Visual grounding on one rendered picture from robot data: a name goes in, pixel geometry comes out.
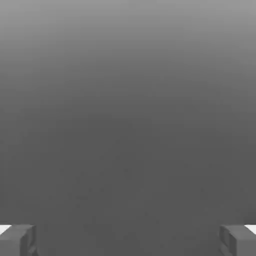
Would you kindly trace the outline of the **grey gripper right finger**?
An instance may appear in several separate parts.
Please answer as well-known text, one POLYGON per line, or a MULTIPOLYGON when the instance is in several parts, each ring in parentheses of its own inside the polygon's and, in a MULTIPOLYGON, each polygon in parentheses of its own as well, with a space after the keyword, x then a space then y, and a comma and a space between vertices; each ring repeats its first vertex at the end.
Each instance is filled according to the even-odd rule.
POLYGON ((256 256, 256 224, 221 225, 218 237, 221 256, 256 256))

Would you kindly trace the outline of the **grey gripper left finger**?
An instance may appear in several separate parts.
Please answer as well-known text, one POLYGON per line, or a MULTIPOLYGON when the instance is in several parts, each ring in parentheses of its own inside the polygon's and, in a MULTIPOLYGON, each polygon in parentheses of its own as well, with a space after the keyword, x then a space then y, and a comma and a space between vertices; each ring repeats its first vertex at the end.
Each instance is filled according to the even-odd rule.
POLYGON ((37 227, 0 224, 0 256, 38 256, 37 227))

